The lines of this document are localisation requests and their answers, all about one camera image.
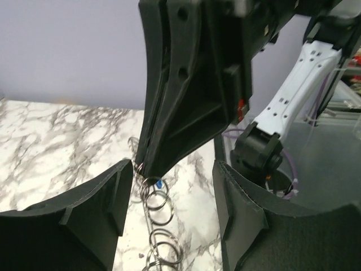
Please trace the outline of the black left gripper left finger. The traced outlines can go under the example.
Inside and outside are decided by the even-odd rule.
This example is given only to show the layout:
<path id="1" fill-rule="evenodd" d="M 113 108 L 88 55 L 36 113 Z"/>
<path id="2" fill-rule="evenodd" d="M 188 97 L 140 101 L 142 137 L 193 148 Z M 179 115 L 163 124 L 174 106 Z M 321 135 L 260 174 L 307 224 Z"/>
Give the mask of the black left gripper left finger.
<path id="1" fill-rule="evenodd" d="M 125 159 L 53 198 L 1 213 L 2 270 L 111 270 L 133 181 Z"/>

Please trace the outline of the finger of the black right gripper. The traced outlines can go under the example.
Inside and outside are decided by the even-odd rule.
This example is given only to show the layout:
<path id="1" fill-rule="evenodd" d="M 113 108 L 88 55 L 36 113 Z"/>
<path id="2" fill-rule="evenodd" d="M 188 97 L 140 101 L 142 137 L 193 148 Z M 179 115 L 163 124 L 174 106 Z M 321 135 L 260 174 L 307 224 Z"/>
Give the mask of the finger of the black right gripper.
<path id="1" fill-rule="evenodd" d="M 142 175 L 164 175 L 175 164 L 175 138 L 166 123 L 174 107 L 167 89 L 172 34 L 167 1 L 140 1 L 147 55 L 144 119 L 135 162 Z"/>

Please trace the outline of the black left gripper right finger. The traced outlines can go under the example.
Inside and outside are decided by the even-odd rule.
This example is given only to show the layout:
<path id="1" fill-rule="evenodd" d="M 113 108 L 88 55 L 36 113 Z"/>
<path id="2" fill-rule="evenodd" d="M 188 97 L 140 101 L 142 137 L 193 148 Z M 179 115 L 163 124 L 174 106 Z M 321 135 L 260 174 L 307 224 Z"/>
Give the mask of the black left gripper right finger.
<path id="1" fill-rule="evenodd" d="M 213 183 L 224 270 L 359 270 L 360 204 L 318 212 L 277 197 L 223 161 Z"/>

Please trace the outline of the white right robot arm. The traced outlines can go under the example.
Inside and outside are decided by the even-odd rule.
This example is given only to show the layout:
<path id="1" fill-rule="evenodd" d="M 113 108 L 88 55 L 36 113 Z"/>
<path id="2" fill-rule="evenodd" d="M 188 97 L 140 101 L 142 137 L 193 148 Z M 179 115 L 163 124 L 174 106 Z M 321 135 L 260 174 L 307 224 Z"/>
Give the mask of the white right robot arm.
<path id="1" fill-rule="evenodd" d="M 295 15 L 314 19 L 300 56 L 236 141 L 238 171 L 257 184 L 281 164 L 282 143 L 314 89 L 360 43 L 359 1 L 140 1 L 147 91 L 135 162 L 162 177 L 239 123 L 250 109 L 252 59 Z"/>

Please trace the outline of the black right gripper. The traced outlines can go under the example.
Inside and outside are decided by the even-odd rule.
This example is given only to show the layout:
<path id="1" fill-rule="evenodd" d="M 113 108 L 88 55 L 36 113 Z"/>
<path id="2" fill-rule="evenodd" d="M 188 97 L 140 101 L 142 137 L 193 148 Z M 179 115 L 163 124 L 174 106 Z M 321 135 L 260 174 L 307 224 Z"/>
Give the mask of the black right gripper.
<path id="1" fill-rule="evenodd" d="M 167 1 L 170 67 L 146 154 L 162 177 L 241 115 L 253 57 L 311 1 Z"/>

